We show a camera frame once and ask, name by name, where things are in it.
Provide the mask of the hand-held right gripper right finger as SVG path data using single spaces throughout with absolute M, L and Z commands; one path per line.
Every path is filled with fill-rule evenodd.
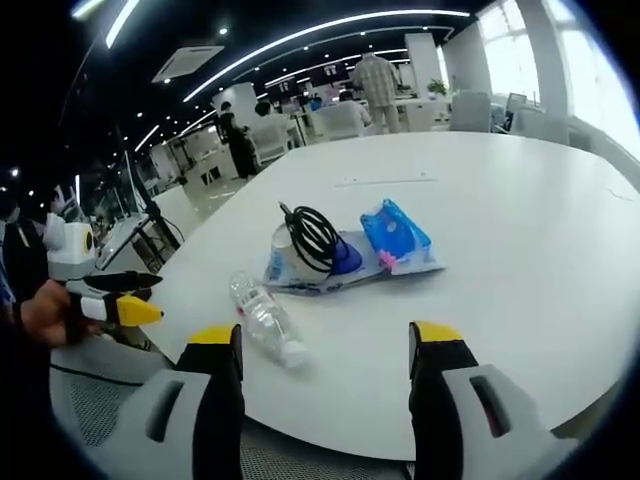
M 578 446 L 450 326 L 410 324 L 409 377 L 416 479 L 545 479 Z

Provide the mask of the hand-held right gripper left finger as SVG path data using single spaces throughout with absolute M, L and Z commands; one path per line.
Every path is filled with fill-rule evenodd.
M 239 479 L 242 330 L 208 327 L 119 408 L 107 439 L 111 479 Z

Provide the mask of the person's left hand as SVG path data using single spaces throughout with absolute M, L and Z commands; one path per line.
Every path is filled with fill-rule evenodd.
M 32 299 L 21 304 L 20 318 L 32 339 L 51 348 L 77 344 L 101 333 L 97 322 L 72 308 L 69 292 L 55 280 L 48 280 Z

